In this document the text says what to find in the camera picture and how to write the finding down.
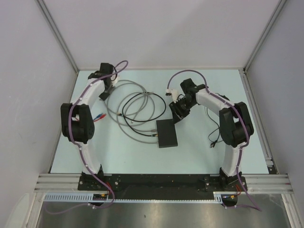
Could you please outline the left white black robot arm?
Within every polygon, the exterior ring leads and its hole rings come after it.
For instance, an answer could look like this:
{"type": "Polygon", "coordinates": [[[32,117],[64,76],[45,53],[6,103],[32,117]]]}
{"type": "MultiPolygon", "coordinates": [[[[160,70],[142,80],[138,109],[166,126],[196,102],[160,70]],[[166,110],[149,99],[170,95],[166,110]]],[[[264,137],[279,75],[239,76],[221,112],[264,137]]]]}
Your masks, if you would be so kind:
{"type": "Polygon", "coordinates": [[[112,64],[101,63],[99,70],[88,76],[80,96],[73,102],[63,103],[60,107],[62,134],[78,149],[83,173],[92,174],[88,184],[95,190],[104,186],[105,178],[98,174],[102,171],[102,165],[97,159],[92,143],[95,123],[91,108],[101,96],[109,96],[114,87],[112,77],[115,76],[117,71],[112,64]]]}

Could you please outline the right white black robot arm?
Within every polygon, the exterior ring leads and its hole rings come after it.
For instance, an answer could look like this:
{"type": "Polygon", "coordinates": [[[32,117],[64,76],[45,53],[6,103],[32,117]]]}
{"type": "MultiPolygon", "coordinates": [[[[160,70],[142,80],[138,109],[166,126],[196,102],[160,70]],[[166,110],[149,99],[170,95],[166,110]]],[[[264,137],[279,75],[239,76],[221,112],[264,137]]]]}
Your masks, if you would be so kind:
{"type": "Polygon", "coordinates": [[[196,85],[192,79],[186,79],[181,84],[184,93],[179,98],[175,89],[166,89],[166,95],[172,97],[169,107],[173,122],[176,124],[190,114],[195,105],[202,105],[219,117],[219,133],[226,144],[222,166],[219,169],[219,185],[223,190],[231,190],[236,184],[242,188],[241,161],[243,149],[249,145],[254,127],[247,105],[243,102],[232,103],[230,100],[213,93],[207,85],[196,85]]]}

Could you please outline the black network switch box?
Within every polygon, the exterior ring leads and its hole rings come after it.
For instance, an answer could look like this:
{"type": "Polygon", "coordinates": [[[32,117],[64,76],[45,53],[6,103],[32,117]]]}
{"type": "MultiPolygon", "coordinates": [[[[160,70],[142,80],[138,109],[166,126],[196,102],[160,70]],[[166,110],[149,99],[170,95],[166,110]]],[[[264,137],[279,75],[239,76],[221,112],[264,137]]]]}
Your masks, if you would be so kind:
{"type": "Polygon", "coordinates": [[[173,119],[156,121],[159,148],[177,147],[178,140],[173,119]]]}

